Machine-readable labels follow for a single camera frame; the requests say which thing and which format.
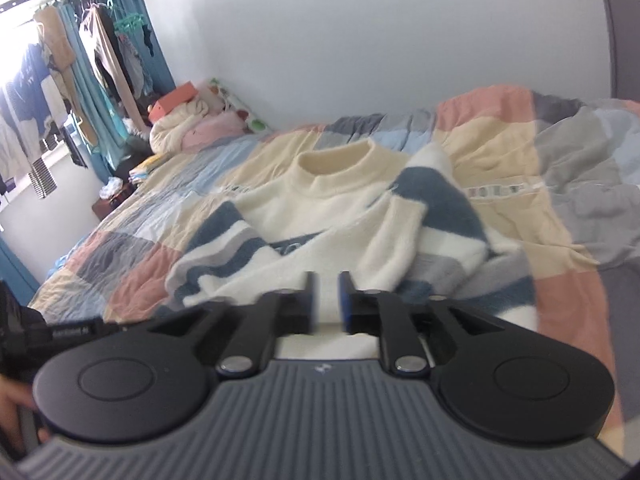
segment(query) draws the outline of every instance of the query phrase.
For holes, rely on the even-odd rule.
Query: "rolled blanket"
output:
[[[192,130],[209,112],[206,102],[197,99],[178,105],[151,129],[149,143],[154,153],[178,153],[184,134]]]

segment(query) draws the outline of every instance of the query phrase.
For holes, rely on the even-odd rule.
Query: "sweater neckline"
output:
[[[289,183],[307,196],[325,197],[370,184],[390,163],[386,149],[370,139],[298,155]]]

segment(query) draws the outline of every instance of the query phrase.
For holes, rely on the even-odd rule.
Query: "wall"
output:
[[[216,75],[272,126],[477,86],[610,95],[603,0],[145,0],[176,82]]]
[[[102,183],[94,170],[73,164],[65,146],[56,150],[66,151],[49,167],[58,188],[40,200],[29,185],[0,211],[2,239],[41,283],[53,263],[98,225],[91,206]]]

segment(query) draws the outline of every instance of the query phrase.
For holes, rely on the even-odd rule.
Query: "orange box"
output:
[[[156,101],[154,107],[149,112],[149,120],[155,123],[158,119],[163,118],[177,105],[190,101],[198,95],[198,91],[191,82],[178,86],[173,92],[169,92],[164,97]]]

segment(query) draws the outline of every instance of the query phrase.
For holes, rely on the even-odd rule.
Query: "blue curtain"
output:
[[[100,3],[106,4],[108,0],[97,0]],[[146,12],[146,5],[144,0],[111,0],[113,7],[111,9],[111,17],[113,21],[121,20],[128,14],[141,14],[146,28],[149,32],[147,43],[151,44],[151,49],[145,44],[145,30],[142,27],[136,27],[126,32],[127,36],[136,47],[142,65],[144,69],[149,73],[153,81],[154,90],[160,95],[165,95],[175,90],[174,78],[169,72],[169,67],[164,60],[162,50],[156,39],[156,35],[153,32],[151,20],[148,12]]]
[[[127,153],[128,137],[127,129],[122,119],[114,110],[111,101],[107,97],[100,83],[95,78],[89,64],[89,58],[80,41],[76,14],[71,4],[58,6],[60,18],[65,25],[66,36],[71,47],[76,53],[76,60],[71,66],[74,74],[74,82],[78,91],[78,99],[84,113],[87,115],[98,136],[98,149],[91,148],[92,152],[99,152],[112,168],[116,168],[122,157]]]
[[[39,284],[4,240],[0,238],[0,278],[9,286],[15,299],[27,306]]]

